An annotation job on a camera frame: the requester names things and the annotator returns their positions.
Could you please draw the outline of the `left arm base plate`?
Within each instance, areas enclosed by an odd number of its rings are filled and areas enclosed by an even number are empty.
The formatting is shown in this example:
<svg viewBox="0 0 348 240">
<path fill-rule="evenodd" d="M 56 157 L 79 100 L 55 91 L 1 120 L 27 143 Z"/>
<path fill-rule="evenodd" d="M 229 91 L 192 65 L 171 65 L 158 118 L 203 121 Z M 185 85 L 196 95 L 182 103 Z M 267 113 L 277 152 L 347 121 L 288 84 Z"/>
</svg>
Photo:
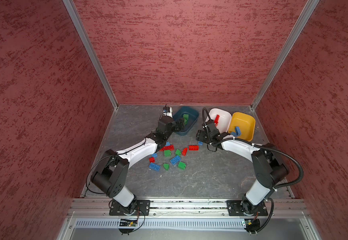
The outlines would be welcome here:
<svg viewBox="0 0 348 240">
<path fill-rule="evenodd" d="M 115 200 L 109 203 L 110 216 L 148 216 L 150 212 L 150 200 L 133 200 L 128 207 L 122 206 Z"/>
</svg>

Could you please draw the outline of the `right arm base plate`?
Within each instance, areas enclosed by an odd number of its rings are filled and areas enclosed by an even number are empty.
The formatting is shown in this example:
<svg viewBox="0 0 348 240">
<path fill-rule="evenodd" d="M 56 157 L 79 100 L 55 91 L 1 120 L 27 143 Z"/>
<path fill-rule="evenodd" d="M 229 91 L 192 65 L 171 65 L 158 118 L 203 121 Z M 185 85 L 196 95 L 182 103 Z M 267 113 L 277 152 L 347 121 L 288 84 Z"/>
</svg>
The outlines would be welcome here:
<svg viewBox="0 0 348 240">
<path fill-rule="evenodd" d="M 258 205 L 252 205 L 248 200 L 227 200 L 229 216 L 255 217 L 268 216 L 267 207 L 262 201 Z"/>
</svg>

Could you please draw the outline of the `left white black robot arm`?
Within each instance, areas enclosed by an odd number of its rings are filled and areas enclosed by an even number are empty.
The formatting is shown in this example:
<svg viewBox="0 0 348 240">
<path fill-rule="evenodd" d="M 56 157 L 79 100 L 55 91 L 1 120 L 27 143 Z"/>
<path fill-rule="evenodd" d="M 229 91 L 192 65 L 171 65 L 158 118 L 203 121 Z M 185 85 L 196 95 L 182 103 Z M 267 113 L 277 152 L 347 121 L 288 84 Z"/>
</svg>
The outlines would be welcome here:
<svg viewBox="0 0 348 240">
<path fill-rule="evenodd" d="M 124 208 L 134 210 L 137 197 L 125 186 L 129 168 L 161 150 L 170 136 L 182 131 L 184 127 L 183 118 L 174 120 L 170 116 L 161 116 L 156 130 L 140 143 L 116 152 L 106 151 L 95 165 L 90 182 Z"/>
</svg>

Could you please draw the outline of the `red long lego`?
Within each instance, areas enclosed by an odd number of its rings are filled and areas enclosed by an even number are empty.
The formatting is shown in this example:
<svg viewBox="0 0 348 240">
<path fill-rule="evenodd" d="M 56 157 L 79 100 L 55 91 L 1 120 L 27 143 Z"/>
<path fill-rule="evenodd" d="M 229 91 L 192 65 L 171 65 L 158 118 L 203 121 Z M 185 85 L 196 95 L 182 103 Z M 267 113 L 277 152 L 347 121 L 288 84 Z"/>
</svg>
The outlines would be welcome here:
<svg viewBox="0 0 348 240">
<path fill-rule="evenodd" d="M 220 119 L 220 115 L 216 115 L 216 117 L 215 117 L 215 119 L 214 119 L 214 124 L 215 124 L 215 125 L 218 125 L 219 119 Z"/>
<path fill-rule="evenodd" d="M 198 145 L 190 145 L 190 146 L 188 146 L 188 150 L 189 151 L 198 151 L 199 146 Z"/>
</svg>

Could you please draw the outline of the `blue slope lego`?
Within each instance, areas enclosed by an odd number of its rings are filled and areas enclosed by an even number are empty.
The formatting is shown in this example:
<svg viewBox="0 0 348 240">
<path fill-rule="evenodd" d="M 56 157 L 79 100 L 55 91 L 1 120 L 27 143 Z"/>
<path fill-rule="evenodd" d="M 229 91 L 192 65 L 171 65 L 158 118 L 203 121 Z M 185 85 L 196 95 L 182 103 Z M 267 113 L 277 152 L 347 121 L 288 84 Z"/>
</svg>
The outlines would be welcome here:
<svg viewBox="0 0 348 240">
<path fill-rule="evenodd" d="M 238 126 L 236 126 L 235 128 L 234 128 L 234 131 L 233 132 L 231 132 L 230 133 L 231 135 L 233 135 L 234 137 L 239 137 L 239 136 L 241 136 L 241 130 L 240 130 L 240 127 L 238 127 Z"/>
</svg>

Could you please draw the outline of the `green square lego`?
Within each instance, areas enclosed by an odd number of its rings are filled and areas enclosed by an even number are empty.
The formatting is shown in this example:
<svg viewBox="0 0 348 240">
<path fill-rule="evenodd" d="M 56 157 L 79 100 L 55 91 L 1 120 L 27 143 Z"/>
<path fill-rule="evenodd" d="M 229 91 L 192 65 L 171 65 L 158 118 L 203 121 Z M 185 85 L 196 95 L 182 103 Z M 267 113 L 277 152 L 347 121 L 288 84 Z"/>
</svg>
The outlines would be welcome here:
<svg viewBox="0 0 348 240">
<path fill-rule="evenodd" d="M 165 157 L 170 157 L 172 155 L 172 151 L 171 150 L 164 150 L 164 156 Z"/>
</svg>

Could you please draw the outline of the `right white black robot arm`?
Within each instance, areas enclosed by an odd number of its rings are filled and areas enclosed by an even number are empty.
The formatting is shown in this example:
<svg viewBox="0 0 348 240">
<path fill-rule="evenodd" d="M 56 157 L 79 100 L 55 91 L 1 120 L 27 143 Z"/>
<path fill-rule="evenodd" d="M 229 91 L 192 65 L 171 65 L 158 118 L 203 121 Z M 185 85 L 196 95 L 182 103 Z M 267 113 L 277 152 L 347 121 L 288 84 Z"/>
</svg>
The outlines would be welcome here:
<svg viewBox="0 0 348 240">
<path fill-rule="evenodd" d="M 197 132 L 196 140 L 252 162 L 256 180 L 241 202 L 242 211 L 247 216 L 253 215 L 259 205 L 275 192 L 275 186 L 289 174 L 289 168 L 272 144 L 257 145 L 220 133 L 214 124 L 203 126 Z"/>
</svg>

